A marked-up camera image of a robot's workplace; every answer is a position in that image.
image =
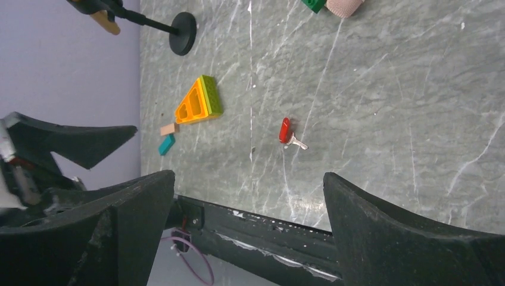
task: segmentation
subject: key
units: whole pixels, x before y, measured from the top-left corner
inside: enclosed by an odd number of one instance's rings
[[[300,142],[295,137],[295,133],[291,131],[291,121],[289,121],[289,118],[285,117],[284,120],[282,121],[282,126],[280,127],[280,132],[279,132],[279,141],[280,143],[286,144],[286,145],[291,145],[295,144],[300,146],[303,150],[308,149],[308,146]]]
[[[295,144],[295,145],[298,145],[300,146],[300,148],[302,148],[303,150],[307,150],[308,149],[308,146],[303,144],[300,140],[298,140],[296,137],[295,137],[295,133],[293,132],[292,135],[291,135],[291,139],[289,140],[289,142],[287,143],[288,145],[291,145],[291,144]]]

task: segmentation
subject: gray marble table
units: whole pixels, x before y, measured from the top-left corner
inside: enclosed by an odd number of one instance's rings
[[[173,169],[176,192],[330,230],[325,172],[420,215],[505,234],[505,1],[367,0],[354,17],[300,0],[142,0],[171,23],[193,13],[185,57],[141,34],[142,174]],[[159,128],[201,74],[225,113]],[[304,151],[279,143],[284,117]]]

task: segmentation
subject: yellow toy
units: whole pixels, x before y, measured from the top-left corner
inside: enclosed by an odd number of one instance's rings
[[[175,111],[177,124],[191,124],[219,117],[223,114],[216,83],[210,76],[202,75],[193,84]]]

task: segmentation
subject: pink textured object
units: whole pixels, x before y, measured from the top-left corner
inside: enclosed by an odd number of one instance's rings
[[[341,18],[349,18],[364,0],[328,0],[326,7]]]

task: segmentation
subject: wooden handle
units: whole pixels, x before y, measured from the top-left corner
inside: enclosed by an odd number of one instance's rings
[[[107,18],[107,11],[98,11],[95,14],[90,15],[93,20],[95,20],[102,28],[113,35],[119,35],[121,29],[116,22],[110,22]]]

